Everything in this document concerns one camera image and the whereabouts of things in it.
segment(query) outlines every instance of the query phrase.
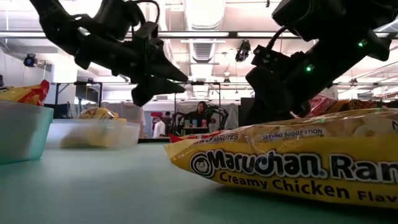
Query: table surface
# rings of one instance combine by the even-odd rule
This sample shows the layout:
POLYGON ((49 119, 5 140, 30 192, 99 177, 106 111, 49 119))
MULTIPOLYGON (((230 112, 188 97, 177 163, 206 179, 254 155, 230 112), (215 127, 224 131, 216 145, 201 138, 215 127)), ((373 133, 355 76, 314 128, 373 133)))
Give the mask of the table surface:
POLYGON ((397 223, 395 211, 229 189, 173 166, 161 144, 46 150, 0 166, 0 223, 397 223))

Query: person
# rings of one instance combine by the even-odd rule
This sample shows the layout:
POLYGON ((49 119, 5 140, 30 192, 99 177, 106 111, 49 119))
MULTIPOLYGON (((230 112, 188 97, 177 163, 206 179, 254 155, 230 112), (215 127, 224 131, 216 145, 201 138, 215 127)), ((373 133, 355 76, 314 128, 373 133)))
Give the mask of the person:
POLYGON ((192 111, 189 112, 187 114, 187 116, 189 117, 190 121, 192 122, 192 120, 196 120, 197 121, 197 127, 202 127, 202 123, 201 121, 203 119, 207 120, 207 123, 216 123, 216 119, 214 118, 210 118, 210 120, 208 120, 206 118, 206 110, 207 110, 207 104, 204 101, 201 101, 198 103, 197 105, 197 110, 196 111, 192 111))
POLYGON ((161 135, 165 134, 166 125, 162 121, 160 116, 155 117, 155 127, 154 127, 154 135, 153 138, 159 138, 161 135))
POLYGON ((165 135, 171 133, 173 118, 171 117, 171 113, 166 111, 165 116, 162 118, 163 123, 165 124, 165 135))

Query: maruchan logo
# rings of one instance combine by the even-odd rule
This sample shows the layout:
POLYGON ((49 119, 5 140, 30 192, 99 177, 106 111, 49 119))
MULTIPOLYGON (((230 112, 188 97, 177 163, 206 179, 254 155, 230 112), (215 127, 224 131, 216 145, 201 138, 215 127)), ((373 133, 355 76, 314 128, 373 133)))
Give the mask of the maruchan logo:
POLYGON ((217 170, 260 175, 261 177, 312 177, 325 179, 327 171, 322 169, 318 155, 311 153, 279 154, 274 149, 267 154, 233 154, 223 149, 199 152, 191 157, 191 170, 206 178, 212 178, 217 170))

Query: woman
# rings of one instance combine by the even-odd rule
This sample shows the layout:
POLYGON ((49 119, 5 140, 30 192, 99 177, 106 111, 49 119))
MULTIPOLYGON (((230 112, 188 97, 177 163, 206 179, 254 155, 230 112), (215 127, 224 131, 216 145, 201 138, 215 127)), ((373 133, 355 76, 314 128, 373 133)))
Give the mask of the woman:
POLYGON ((204 101, 198 103, 197 110, 189 112, 187 116, 189 117, 190 121, 192 122, 194 119, 197 121, 197 127, 202 127, 202 120, 206 120, 207 124, 209 123, 216 123, 216 119, 214 118, 206 118, 206 110, 207 104, 204 101))

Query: green led light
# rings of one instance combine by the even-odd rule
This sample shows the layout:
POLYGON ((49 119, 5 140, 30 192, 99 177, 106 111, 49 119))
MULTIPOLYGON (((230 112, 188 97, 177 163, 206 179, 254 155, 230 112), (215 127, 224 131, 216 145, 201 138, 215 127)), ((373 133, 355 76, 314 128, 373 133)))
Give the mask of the green led light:
POLYGON ((368 44, 368 41, 366 39, 363 39, 358 43, 358 47, 364 47, 366 44, 368 44))
POLYGON ((313 70, 314 66, 313 65, 309 65, 307 67, 305 67, 305 71, 306 72, 311 72, 313 70))

